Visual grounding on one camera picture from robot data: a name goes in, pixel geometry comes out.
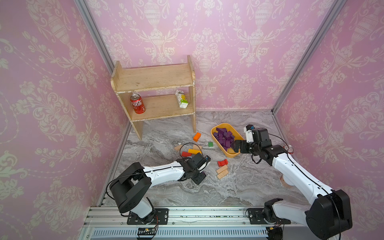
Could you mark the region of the purple brick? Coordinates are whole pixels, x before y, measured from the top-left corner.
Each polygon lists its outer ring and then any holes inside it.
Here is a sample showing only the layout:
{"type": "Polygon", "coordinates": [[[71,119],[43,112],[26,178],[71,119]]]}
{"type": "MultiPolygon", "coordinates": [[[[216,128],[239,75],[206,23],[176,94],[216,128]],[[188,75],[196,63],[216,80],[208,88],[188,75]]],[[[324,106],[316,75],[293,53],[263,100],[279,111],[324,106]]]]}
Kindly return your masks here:
{"type": "Polygon", "coordinates": [[[218,134],[222,134],[222,135],[228,134],[228,130],[226,128],[216,128],[216,131],[218,132],[218,134]]]}
{"type": "Polygon", "coordinates": [[[231,131],[229,131],[229,132],[224,132],[224,133],[223,133],[223,136],[224,136],[226,139],[234,139],[234,136],[233,136],[233,134],[232,134],[231,131]]]}

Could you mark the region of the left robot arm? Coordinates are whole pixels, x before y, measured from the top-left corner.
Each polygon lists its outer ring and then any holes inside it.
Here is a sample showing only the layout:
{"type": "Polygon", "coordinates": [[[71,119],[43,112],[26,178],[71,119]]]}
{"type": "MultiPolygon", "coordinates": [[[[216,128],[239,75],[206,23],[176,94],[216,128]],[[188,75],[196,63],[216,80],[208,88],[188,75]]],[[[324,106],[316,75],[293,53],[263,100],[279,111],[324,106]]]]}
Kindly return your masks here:
{"type": "Polygon", "coordinates": [[[156,185],[189,179],[199,185],[206,178],[204,169],[210,162],[211,158],[201,153],[156,167],[144,167],[136,162],[107,184],[106,193],[116,202],[123,217],[138,220],[140,224],[153,223],[157,210],[145,197],[147,191],[156,185]]]}

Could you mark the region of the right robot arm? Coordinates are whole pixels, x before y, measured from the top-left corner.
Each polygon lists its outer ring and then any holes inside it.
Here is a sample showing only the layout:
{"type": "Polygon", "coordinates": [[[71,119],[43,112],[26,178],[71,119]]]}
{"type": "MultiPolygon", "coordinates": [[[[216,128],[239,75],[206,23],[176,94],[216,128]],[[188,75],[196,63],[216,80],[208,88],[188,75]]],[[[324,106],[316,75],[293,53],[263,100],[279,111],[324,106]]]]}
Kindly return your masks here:
{"type": "Polygon", "coordinates": [[[350,197],[343,190],[334,190],[324,184],[280,145],[273,145],[265,128],[247,125],[245,140],[235,140],[231,147],[236,153],[259,157],[282,173],[283,181],[296,187],[309,204],[298,205],[281,198],[265,202],[263,217],[267,223],[289,220],[308,227],[321,240],[341,235],[353,227],[350,197]]]}

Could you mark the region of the yellow plastic storage bin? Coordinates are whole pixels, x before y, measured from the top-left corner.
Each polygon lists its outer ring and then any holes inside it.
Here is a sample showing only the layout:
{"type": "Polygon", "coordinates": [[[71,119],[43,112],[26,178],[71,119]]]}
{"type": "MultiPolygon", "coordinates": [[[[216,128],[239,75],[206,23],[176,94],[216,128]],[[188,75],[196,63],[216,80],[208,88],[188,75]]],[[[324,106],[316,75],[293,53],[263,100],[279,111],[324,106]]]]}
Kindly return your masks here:
{"type": "Polygon", "coordinates": [[[227,158],[235,158],[236,156],[238,156],[240,153],[235,153],[233,149],[228,149],[228,150],[225,150],[223,148],[223,146],[219,143],[219,141],[215,138],[214,136],[214,133],[217,133],[218,131],[216,130],[216,128],[225,128],[229,131],[231,131],[234,135],[234,140],[244,140],[244,138],[240,135],[240,133],[238,133],[236,131],[236,129],[230,125],[230,124],[227,124],[227,123],[222,123],[222,124],[219,124],[217,126],[214,126],[212,129],[211,129],[211,136],[212,136],[212,139],[214,141],[214,143],[219,147],[219,149],[225,154],[225,156],[227,158]]]}

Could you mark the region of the red flat brick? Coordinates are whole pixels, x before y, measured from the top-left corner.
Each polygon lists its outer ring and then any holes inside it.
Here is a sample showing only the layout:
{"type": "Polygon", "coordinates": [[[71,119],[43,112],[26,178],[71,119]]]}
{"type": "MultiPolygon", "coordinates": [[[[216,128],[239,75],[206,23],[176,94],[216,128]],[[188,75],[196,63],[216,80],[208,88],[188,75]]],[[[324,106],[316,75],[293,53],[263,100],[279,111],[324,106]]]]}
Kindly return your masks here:
{"type": "Polygon", "coordinates": [[[184,158],[187,158],[187,157],[191,157],[192,154],[188,153],[188,152],[182,152],[181,156],[184,157],[184,158]]]}

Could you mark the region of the tan wood brick upright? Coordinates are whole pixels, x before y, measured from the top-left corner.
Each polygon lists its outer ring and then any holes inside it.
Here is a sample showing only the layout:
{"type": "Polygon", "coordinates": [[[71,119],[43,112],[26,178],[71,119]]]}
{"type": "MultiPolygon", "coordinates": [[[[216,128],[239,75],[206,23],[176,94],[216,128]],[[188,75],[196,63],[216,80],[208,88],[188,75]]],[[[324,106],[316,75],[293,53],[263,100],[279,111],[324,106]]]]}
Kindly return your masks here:
{"type": "Polygon", "coordinates": [[[203,147],[200,146],[200,145],[193,145],[193,149],[194,149],[194,150],[202,150],[203,147]]]}

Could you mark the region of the red cola can on table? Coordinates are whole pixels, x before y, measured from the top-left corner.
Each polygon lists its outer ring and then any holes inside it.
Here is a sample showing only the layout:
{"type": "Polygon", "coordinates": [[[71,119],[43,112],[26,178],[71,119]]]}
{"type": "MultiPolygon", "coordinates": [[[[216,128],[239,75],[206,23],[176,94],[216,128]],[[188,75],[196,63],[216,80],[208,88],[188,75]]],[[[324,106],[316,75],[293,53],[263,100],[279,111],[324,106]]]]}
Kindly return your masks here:
{"type": "Polygon", "coordinates": [[[294,147],[292,145],[288,145],[287,147],[288,147],[287,151],[289,153],[293,153],[294,152],[294,147]]]}

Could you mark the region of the natural wood plank brick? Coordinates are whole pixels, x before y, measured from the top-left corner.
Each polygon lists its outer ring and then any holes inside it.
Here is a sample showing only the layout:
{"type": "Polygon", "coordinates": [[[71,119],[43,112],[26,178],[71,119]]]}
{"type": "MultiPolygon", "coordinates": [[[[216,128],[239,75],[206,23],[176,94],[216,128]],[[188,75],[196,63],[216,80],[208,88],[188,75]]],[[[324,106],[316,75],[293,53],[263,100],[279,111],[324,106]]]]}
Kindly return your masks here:
{"type": "Polygon", "coordinates": [[[228,165],[224,165],[216,170],[217,172],[217,178],[221,180],[223,177],[227,176],[229,174],[229,168],[228,165]]]}

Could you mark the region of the red brick pair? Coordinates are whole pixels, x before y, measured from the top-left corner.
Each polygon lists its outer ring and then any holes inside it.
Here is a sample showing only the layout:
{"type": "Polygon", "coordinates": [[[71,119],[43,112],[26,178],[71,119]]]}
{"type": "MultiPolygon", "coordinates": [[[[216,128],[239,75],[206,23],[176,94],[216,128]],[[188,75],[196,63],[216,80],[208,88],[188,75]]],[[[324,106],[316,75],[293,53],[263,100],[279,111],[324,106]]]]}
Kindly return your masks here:
{"type": "Polygon", "coordinates": [[[223,167],[223,166],[225,166],[225,165],[228,165],[228,160],[227,159],[225,159],[225,160],[223,160],[223,161],[218,161],[218,167],[220,168],[220,167],[223,167]]]}

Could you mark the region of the green white juice carton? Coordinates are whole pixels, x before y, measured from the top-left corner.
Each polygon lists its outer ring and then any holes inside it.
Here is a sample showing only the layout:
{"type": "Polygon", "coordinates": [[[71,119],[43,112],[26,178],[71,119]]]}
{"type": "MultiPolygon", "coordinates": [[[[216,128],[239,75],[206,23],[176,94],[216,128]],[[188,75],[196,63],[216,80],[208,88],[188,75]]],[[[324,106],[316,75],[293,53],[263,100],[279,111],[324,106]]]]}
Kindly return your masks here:
{"type": "Polygon", "coordinates": [[[179,107],[182,109],[186,109],[189,105],[189,102],[187,100],[187,97],[183,91],[177,90],[176,91],[176,98],[178,100],[179,107]]]}

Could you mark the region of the wooden two-tier shelf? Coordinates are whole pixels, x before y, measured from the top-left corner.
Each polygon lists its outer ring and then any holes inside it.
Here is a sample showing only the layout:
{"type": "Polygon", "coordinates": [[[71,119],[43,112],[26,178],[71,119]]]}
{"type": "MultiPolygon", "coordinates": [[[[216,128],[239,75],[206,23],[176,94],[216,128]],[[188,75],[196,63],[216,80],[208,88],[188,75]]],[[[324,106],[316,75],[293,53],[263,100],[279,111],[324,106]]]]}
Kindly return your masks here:
{"type": "Polygon", "coordinates": [[[139,140],[143,137],[144,121],[166,119],[181,116],[191,116],[194,133],[196,127],[196,74],[191,56],[187,56],[186,64],[123,69],[119,61],[116,62],[111,76],[111,86],[120,101],[139,140]],[[189,102],[187,108],[182,109],[177,103],[176,96],[163,95],[144,97],[146,111],[137,114],[134,111],[130,97],[133,93],[159,91],[167,89],[181,89],[188,87],[186,94],[189,102]]]}

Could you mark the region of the red cola can on shelf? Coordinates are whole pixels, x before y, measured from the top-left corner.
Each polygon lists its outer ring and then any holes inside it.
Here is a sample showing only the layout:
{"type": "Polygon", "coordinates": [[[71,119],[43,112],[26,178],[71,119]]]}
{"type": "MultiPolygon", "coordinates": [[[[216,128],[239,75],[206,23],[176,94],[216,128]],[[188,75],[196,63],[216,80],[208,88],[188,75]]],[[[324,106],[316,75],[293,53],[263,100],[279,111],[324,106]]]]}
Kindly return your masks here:
{"type": "Polygon", "coordinates": [[[143,114],[146,111],[142,96],[140,94],[132,93],[130,102],[136,114],[143,114]]]}

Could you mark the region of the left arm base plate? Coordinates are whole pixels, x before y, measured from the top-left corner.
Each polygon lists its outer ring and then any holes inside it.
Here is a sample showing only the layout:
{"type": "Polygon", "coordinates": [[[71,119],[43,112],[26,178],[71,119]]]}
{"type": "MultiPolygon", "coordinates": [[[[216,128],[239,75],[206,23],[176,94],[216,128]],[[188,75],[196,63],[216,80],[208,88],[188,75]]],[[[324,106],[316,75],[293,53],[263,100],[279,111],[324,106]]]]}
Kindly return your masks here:
{"type": "Polygon", "coordinates": [[[144,218],[140,218],[136,213],[130,211],[127,218],[127,225],[167,225],[168,216],[169,209],[167,208],[154,208],[154,210],[144,218]]]}

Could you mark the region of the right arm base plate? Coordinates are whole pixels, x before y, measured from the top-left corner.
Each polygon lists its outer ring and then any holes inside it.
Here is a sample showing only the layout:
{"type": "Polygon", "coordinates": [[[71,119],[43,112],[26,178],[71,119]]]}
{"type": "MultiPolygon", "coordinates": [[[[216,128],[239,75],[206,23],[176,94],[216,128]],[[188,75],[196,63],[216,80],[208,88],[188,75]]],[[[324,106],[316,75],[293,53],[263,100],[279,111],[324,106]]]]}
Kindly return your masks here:
{"type": "Polygon", "coordinates": [[[292,222],[287,219],[280,219],[269,211],[265,213],[264,208],[248,208],[245,212],[251,225],[290,225],[292,222]]]}

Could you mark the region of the aluminium front rail frame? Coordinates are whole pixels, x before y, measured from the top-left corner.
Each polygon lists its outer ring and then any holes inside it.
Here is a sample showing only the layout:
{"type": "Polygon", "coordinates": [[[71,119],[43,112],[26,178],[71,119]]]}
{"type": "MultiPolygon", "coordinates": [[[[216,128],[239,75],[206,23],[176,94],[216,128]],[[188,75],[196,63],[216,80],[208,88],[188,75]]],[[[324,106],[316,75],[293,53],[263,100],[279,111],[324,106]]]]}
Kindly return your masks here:
{"type": "Polygon", "coordinates": [[[284,240],[315,240],[309,228],[296,222],[267,224],[261,206],[159,207],[159,220],[141,225],[115,207],[92,207],[79,240],[265,240],[272,227],[284,240]]]}

